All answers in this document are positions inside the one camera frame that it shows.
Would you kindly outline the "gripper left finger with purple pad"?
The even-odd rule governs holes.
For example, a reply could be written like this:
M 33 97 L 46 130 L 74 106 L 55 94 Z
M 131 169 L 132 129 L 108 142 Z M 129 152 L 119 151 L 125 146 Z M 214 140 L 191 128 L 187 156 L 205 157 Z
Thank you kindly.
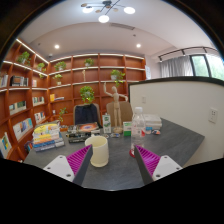
M 57 156 L 44 170 L 81 186 L 92 155 L 93 148 L 88 145 L 68 156 Z

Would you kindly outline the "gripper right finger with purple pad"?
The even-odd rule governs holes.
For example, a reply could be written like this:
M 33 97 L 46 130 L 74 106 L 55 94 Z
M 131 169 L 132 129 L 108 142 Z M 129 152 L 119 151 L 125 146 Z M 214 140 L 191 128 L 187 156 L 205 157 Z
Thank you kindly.
M 145 185 L 182 169 L 168 155 L 158 156 L 141 146 L 134 146 L 134 155 Z

